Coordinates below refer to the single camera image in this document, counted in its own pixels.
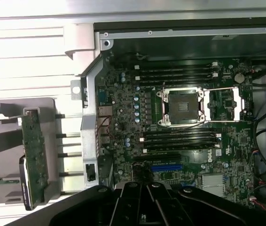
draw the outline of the red wire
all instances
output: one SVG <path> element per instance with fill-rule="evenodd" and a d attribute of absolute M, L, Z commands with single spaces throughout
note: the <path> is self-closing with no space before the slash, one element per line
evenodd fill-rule
<path fill-rule="evenodd" d="M 259 205 L 263 210 L 266 211 L 266 207 L 263 204 L 257 202 L 256 200 L 252 200 L 252 202 L 254 202 L 255 204 Z"/>

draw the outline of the screw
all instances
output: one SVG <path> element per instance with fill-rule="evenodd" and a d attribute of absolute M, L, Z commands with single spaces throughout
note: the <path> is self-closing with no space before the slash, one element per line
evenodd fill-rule
<path fill-rule="evenodd" d="M 184 188 L 183 191 L 185 193 L 192 193 L 193 192 L 193 190 L 191 190 L 190 188 Z"/>
<path fill-rule="evenodd" d="M 101 188 L 100 190 L 98 190 L 98 192 L 100 192 L 100 193 L 103 193 L 103 192 L 106 192 L 106 191 L 107 191 L 106 188 Z"/>
<path fill-rule="evenodd" d="M 160 184 L 159 183 L 153 183 L 152 187 L 160 187 Z"/>
<path fill-rule="evenodd" d="M 137 187 L 137 183 L 130 183 L 129 187 Z"/>

